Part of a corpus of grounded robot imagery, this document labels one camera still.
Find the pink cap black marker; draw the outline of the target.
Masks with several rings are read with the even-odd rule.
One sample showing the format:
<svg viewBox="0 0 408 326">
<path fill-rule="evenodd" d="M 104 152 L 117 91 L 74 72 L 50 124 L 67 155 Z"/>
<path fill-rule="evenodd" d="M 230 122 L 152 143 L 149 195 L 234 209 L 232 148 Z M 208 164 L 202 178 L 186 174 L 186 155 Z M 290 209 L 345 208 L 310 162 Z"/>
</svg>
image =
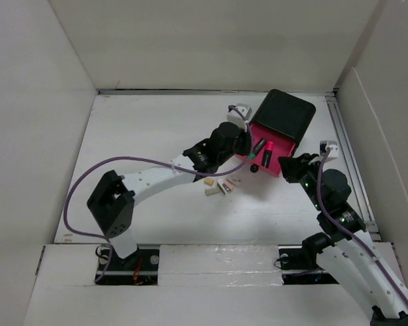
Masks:
<svg viewBox="0 0 408 326">
<path fill-rule="evenodd" d="M 273 154 L 273 142 L 272 141 L 267 141 L 265 146 L 264 146 L 264 151 L 262 155 L 262 162 L 261 166 L 268 168 L 271 162 L 271 156 Z"/>
</svg>

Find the green cap black marker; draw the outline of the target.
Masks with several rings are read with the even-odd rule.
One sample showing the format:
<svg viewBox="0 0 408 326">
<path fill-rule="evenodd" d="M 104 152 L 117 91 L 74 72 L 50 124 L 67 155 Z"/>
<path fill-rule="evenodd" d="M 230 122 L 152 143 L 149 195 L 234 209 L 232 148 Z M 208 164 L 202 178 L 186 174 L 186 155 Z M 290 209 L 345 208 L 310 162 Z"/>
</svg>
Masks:
<svg viewBox="0 0 408 326">
<path fill-rule="evenodd" d="M 255 146 L 253 147 L 252 152 L 251 152 L 251 154 L 249 156 L 249 159 L 253 160 L 260 153 L 260 151 L 263 149 L 263 147 L 266 145 L 266 143 L 267 143 L 267 140 L 264 139 L 264 138 L 261 138 L 257 142 L 257 144 L 255 144 Z"/>
</svg>

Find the white black clip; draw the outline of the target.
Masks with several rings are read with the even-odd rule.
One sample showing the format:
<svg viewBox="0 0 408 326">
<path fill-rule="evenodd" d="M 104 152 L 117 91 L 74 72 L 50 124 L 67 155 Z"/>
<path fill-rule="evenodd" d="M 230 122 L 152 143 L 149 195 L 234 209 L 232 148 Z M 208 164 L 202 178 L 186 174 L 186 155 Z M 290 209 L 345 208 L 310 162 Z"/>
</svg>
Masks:
<svg viewBox="0 0 408 326">
<path fill-rule="evenodd" d="M 224 195 L 227 195 L 227 191 L 226 191 L 226 189 L 224 188 L 223 183 L 217 181 L 217 186 L 218 186 L 218 188 L 220 189 L 220 191 L 221 191 Z"/>
</svg>

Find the yellow eraser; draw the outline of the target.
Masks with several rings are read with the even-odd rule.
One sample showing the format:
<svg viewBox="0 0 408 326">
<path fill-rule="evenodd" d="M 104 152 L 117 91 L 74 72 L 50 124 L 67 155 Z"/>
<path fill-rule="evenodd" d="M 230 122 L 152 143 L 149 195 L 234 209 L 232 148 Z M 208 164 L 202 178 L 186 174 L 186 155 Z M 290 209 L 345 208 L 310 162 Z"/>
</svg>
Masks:
<svg viewBox="0 0 408 326">
<path fill-rule="evenodd" d="M 208 186 L 212 186 L 214 184 L 214 180 L 212 179 L 205 179 L 204 180 L 204 184 L 208 185 Z"/>
</svg>

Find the black drawer cabinet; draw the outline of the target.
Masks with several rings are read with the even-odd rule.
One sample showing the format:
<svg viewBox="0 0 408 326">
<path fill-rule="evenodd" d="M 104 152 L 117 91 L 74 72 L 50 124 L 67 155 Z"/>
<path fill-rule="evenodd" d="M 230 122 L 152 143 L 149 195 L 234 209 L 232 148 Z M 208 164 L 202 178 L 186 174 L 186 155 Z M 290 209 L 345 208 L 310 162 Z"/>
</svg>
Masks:
<svg viewBox="0 0 408 326">
<path fill-rule="evenodd" d="M 299 145 L 315 113 L 316 107 L 312 103 L 281 90 L 272 89 L 250 122 L 278 132 Z"/>
</svg>

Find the grey eraser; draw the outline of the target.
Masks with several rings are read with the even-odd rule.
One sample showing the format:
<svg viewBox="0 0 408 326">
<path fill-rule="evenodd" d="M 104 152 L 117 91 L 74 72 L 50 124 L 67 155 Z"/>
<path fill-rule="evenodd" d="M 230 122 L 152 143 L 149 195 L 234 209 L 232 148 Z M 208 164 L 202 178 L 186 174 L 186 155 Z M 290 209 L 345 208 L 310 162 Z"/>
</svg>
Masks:
<svg viewBox="0 0 408 326">
<path fill-rule="evenodd" d="M 212 188 L 208 188 L 205 190 L 206 196 L 212 196 L 214 194 L 219 194 L 219 193 L 220 193 L 220 189 L 217 187 L 212 187 Z"/>
</svg>

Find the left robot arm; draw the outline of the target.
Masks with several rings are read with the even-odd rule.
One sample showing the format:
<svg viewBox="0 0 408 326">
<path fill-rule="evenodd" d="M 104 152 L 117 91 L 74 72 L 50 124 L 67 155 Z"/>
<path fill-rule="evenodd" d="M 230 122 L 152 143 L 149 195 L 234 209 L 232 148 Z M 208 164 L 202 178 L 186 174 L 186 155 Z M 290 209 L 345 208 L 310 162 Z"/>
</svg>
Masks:
<svg viewBox="0 0 408 326">
<path fill-rule="evenodd" d="M 210 135 L 186 149 L 170 163 L 124 176 L 106 172 L 92 191 L 86 205 L 114 250 L 114 261 L 123 269 L 138 260 L 138 244 L 131 224 L 134 208 L 144 200 L 172 187 L 214 177 L 221 165 L 234 155 L 248 156 L 252 137 L 248 124 L 239 127 L 222 122 Z"/>
</svg>

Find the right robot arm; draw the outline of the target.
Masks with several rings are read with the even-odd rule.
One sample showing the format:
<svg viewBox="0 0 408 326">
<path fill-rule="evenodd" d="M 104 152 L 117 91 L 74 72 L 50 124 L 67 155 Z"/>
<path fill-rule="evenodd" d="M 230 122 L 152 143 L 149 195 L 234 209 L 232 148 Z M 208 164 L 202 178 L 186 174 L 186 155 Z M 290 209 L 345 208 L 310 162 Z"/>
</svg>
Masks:
<svg viewBox="0 0 408 326">
<path fill-rule="evenodd" d="M 324 169 L 328 156 L 305 153 L 280 157 L 282 176 L 298 183 L 319 212 L 321 232 L 293 251 L 280 250 L 275 266 L 298 276 L 322 269 L 331 275 L 370 318 L 371 325 L 408 325 L 408 288 L 378 253 L 367 226 L 348 204 L 347 177 Z"/>
</svg>

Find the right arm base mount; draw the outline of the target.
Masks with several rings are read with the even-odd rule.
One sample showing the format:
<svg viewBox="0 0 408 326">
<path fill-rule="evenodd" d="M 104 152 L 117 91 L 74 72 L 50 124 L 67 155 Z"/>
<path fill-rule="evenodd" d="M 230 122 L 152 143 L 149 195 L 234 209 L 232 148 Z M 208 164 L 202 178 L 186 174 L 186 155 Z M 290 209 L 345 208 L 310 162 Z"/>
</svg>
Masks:
<svg viewBox="0 0 408 326">
<path fill-rule="evenodd" d="M 278 246 L 279 257 L 274 266 L 282 271 L 283 285 L 336 285 L 337 280 L 319 267 L 317 256 L 344 238 L 339 232 L 333 236 L 319 232 L 306 238 L 300 246 Z"/>
</svg>

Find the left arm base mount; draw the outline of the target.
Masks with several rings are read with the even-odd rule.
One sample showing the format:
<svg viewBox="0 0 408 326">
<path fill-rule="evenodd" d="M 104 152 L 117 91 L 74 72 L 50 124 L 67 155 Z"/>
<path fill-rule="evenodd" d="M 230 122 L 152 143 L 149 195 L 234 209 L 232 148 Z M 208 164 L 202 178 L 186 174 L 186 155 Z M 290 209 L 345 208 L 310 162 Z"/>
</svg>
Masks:
<svg viewBox="0 0 408 326">
<path fill-rule="evenodd" d="M 120 259 L 114 251 L 109 262 L 110 248 L 99 245 L 95 249 L 98 258 L 95 284 L 103 286 L 130 285 L 152 286 L 158 284 L 160 249 L 138 249 L 126 259 Z"/>
</svg>

